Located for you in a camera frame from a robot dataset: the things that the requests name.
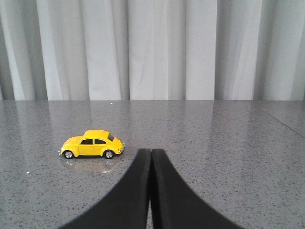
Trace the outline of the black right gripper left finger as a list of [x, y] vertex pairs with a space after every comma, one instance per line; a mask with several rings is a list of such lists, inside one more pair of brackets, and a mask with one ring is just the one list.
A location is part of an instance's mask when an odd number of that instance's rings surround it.
[[151, 150], [139, 149], [121, 180], [91, 209], [62, 229], [144, 229], [149, 206]]

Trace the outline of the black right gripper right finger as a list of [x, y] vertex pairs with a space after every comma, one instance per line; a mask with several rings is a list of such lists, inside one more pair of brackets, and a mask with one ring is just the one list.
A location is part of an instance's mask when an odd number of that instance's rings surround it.
[[184, 182], [163, 149], [152, 150], [152, 221], [155, 229], [239, 229]]

